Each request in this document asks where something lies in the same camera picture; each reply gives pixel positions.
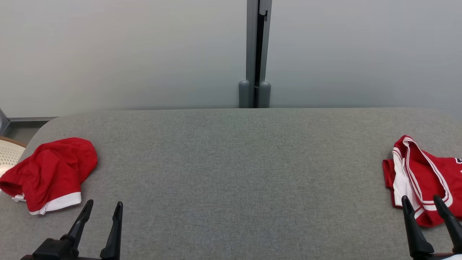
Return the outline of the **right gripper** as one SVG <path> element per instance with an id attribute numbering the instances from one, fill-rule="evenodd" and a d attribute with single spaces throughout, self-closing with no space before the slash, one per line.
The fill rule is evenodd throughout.
<path id="1" fill-rule="evenodd" d="M 434 195 L 433 201 L 438 214 L 446 225 L 453 244 L 453 253 L 434 253 L 433 246 L 425 239 L 420 226 L 417 224 L 415 211 L 409 198 L 404 195 L 401 202 L 410 256 L 414 260 L 461 260 L 462 226 L 440 196 Z"/>

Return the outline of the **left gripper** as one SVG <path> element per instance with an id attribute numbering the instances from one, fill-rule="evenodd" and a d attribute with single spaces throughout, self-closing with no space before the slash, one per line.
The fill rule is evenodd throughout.
<path id="1" fill-rule="evenodd" d="M 59 240 L 47 238 L 31 255 L 25 255 L 22 260 L 94 260 L 95 258 L 80 257 L 78 246 L 84 226 L 88 222 L 94 200 L 86 202 L 76 218 L 68 237 Z M 112 216 L 112 227 L 106 246 L 101 250 L 101 260 L 120 260 L 122 242 L 123 203 L 119 201 Z"/>

